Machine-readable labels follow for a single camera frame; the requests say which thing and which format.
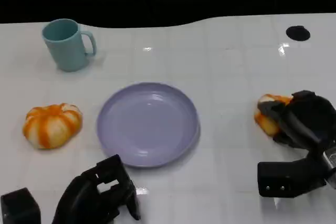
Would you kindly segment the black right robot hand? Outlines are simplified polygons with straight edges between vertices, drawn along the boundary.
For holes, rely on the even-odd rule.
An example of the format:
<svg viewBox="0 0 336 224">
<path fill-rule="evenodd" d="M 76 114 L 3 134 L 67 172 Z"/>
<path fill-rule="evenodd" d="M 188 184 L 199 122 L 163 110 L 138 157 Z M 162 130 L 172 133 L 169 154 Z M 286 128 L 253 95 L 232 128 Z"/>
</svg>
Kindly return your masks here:
<svg viewBox="0 0 336 224">
<path fill-rule="evenodd" d="M 335 147 L 335 108 L 309 90 L 289 97 L 263 95 L 257 102 L 255 121 L 278 144 L 313 153 Z"/>
</svg>

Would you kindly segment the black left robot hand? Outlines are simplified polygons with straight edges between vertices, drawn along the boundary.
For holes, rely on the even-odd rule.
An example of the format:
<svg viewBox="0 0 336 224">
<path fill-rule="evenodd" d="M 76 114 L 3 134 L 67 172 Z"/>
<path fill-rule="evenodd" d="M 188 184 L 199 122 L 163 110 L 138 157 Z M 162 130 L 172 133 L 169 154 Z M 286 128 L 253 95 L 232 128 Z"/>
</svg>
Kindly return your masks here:
<svg viewBox="0 0 336 224">
<path fill-rule="evenodd" d="M 110 223 L 126 206 L 141 219 L 136 187 L 118 154 L 75 177 L 63 193 L 53 223 Z"/>
</svg>

